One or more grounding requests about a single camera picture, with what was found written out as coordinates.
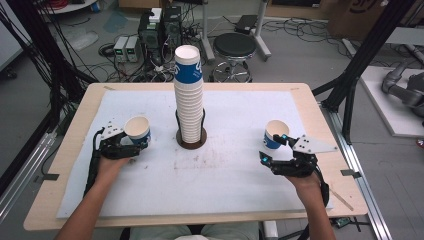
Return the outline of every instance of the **stool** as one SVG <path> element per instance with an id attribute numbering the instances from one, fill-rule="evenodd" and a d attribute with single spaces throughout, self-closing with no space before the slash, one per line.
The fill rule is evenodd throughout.
<path id="1" fill-rule="evenodd" d="M 256 51 L 255 41 L 251 37 L 241 33 L 225 33 L 215 38 L 213 49 L 227 62 L 222 62 L 214 68 L 209 76 L 210 82 L 225 82 L 228 79 L 235 82 L 252 82 L 245 62 L 252 58 Z"/>

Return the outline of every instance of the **gray floor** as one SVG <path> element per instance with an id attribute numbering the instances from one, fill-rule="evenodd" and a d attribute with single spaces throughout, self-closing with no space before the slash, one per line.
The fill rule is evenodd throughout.
<path id="1" fill-rule="evenodd" d="M 219 10 L 211 11 L 211 15 L 218 17 L 209 21 L 209 29 L 212 30 L 217 24 L 219 26 L 216 29 L 218 31 L 210 33 L 210 36 L 219 35 L 233 28 L 231 24 L 224 22 L 225 19 L 219 18 L 221 15 Z M 88 10 L 64 14 L 59 20 L 62 24 L 75 24 L 91 18 L 88 22 L 74 27 L 95 31 L 100 36 L 96 43 L 78 52 L 85 64 L 90 65 L 105 62 L 105 59 L 97 54 L 101 45 L 113 42 L 118 35 L 136 33 L 138 22 L 131 18 L 126 20 L 123 16 L 136 18 L 137 14 L 123 14 L 112 6 L 98 14 Z M 237 22 L 238 17 L 229 17 L 229 19 Z M 340 75 L 350 61 L 348 57 L 338 52 L 339 48 L 339 51 L 345 53 L 342 46 L 338 47 L 327 41 L 302 41 L 297 36 L 288 35 L 284 30 L 271 32 L 264 29 L 262 36 L 272 57 L 267 62 L 263 62 L 261 55 L 257 54 L 249 60 L 254 82 L 305 82 L 313 89 Z M 410 62 L 413 61 L 410 57 L 400 56 L 390 46 L 385 46 L 376 59 L 390 64 L 404 58 Z M 4 133 L 4 137 L 0 140 L 0 150 L 3 152 L 0 173 L 4 172 L 49 109 L 49 89 L 35 71 L 32 63 L 22 56 L 12 66 L 18 72 L 18 78 L 10 80 L 2 77 L 0 79 L 2 116 L 0 130 Z M 420 68 L 421 66 L 413 63 L 410 67 Z M 204 65 L 204 74 L 207 75 L 212 68 L 213 65 Z M 99 79 L 106 79 L 112 72 L 113 68 L 110 66 L 105 66 L 104 70 L 93 71 Z M 322 94 L 317 99 L 324 99 L 325 96 L 326 94 Z M 421 190 L 424 182 L 423 149 L 415 145 L 413 138 L 390 136 L 361 84 L 358 84 L 355 99 L 352 141 L 393 239 L 422 239 L 424 231 L 424 203 L 421 201 L 424 197 Z M 28 232 L 22 227 L 39 187 L 40 183 L 36 182 L 27 185 L 5 221 L 0 225 L 1 239 L 53 238 L 55 231 Z M 367 222 L 368 219 L 362 216 L 358 218 L 358 221 Z M 305 225 L 305 220 L 278 221 L 279 236 L 301 230 Z M 120 231 L 121 229 L 98 229 L 93 239 L 118 239 Z M 369 226 L 361 226 L 361 232 L 354 225 L 335 229 L 335 232 L 339 239 L 374 238 Z"/>

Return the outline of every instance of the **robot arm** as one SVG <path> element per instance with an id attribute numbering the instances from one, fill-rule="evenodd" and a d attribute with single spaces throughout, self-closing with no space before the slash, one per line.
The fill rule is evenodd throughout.
<path id="1" fill-rule="evenodd" d="M 329 186 L 324 181 L 324 177 L 321 173 L 320 168 L 318 167 L 318 159 L 316 158 L 314 153 L 318 151 L 319 152 L 334 151 L 337 148 L 334 148 L 334 147 L 328 148 L 324 144 L 317 142 L 315 139 L 307 138 L 306 136 L 303 136 L 302 138 L 294 139 L 285 134 L 283 134 L 282 136 L 273 135 L 273 140 L 282 145 L 287 145 L 288 143 L 290 148 L 293 149 L 293 159 L 289 161 L 274 160 L 271 156 L 263 152 L 259 152 L 261 164 L 270 168 L 274 175 L 281 175 L 281 176 L 287 176 L 287 177 L 303 178 L 303 177 L 310 176 L 312 173 L 315 172 L 321 181 L 321 195 L 324 201 L 324 205 L 327 206 L 327 203 L 330 198 Z M 305 149 L 301 149 L 299 147 L 303 145 L 307 145 L 308 148 L 310 146 L 313 146 L 313 148 L 316 147 L 318 151 L 313 151 L 312 150 L 313 148 L 304 151 Z"/>
<path id="2" fill-rule="evenodd" d="M 96 140 L 98 135 L 101 135 L 102 140 L 100 141 L 99 149 L 96 149 Z M 134 157 L 138 156 L 141 150 L 148 147 L 148 144 L 144 142 L 135 145 L 122 145 L 121 140 L 126 136 L 127 134 L 125 134 L 122 129 L 116 128 L 113 124 L 109 124 L 106 131 L 105 128 L 102 128 L 96 132 L 93 137 L 93 152 L 91 155 L 84 196 L 96 181 L 101 156 L 110 160 Z"/>
<path id="3" fill-rule="evenodd" d="M 384 93 L 393 95 L 409 107 L 418 107 L 420 102 L 423 101 L 423 93 L 419 92 L 417 89 L 419 88 L 402 88 L 397 85 L 397 82 L 402 78 L 402 73 L 405 71 L 408 63 L 404 62 L 400 64 L 396 69 L 389 72 L 383 80 L 381 85 L 381 90 Z M 414 75 L 411 76 L 409 81 L 419 82 L 419 78 L 422 76 Z"/>

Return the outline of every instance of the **desk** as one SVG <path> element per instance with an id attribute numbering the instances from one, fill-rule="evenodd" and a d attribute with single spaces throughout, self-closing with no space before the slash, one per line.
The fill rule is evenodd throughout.
<path id="1" fill-rule="evenodd" d="M 318 137 L 325 142 L 336 145 L 334 137 L 325 122 L 322 113 L 316 104 L 309 87 L 299 83 L 205 83 L 205 91 L 290 91 L 304 128 L 309 136 Z M 24 222 L 26 230 L 59 229 L 65 223 L 64 219 L 56 219 L 65 186 L 75 159 L 81 150 L 91 122 L 97 113 L 101 99 L 109 90 L 168 90 L 173 91 L 170 83 L 111 83 L 92 84 L 88 88 L 80 107 L 68 129 L 60 149 L 49 170 L 50 173 L 60 174 L 57 181 L 43 183 L 28 216 Z M 364 215 L 367 213 L 365 201 L 352 177 L 344 177 L 341 169 L 347 169 L 347 164 L 341 152 L 317 154 L 318 159 L 330 159 L 320 167 L 331 188 L 331 198 L 334 208 L 328 211 L 330 217 Z M 101 218 L 97 227 L 166 225 L 166 224 L 194 224 L 236 221 L 263 221 L 287 218 L 304 218 L 303 212 L 255 212 L 237 214 L 204 214 L 178 216 L 143 216 L 143 217 L 116 217 Z"/>

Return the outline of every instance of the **box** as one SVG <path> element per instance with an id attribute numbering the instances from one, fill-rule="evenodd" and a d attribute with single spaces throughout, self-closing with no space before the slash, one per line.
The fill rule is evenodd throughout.
<path id="1" fill-rule="evenodd" d="M 120 8 L 162 8 L 166 0 L 119 0 Z"/>
<path id="2" fill-rule="evenodd" d="M 364 40 L 386 7 L 383 0 L 339 1 L 328 21 L 327 30 L 336 38 Z"/>
<path id="3" fill-rule="evenodd" d="M 337 0 L 321 0 L 319 7 L 287 6 L 274 4 L 272 1 L 267 5 L 265 16 L 283 18 L 307 18 L 329 19 Z"/>
<path id="4" fill-rule="evenodd" d="M 319 7 L 321 0 L 272 0 L 274 5 Z"/>

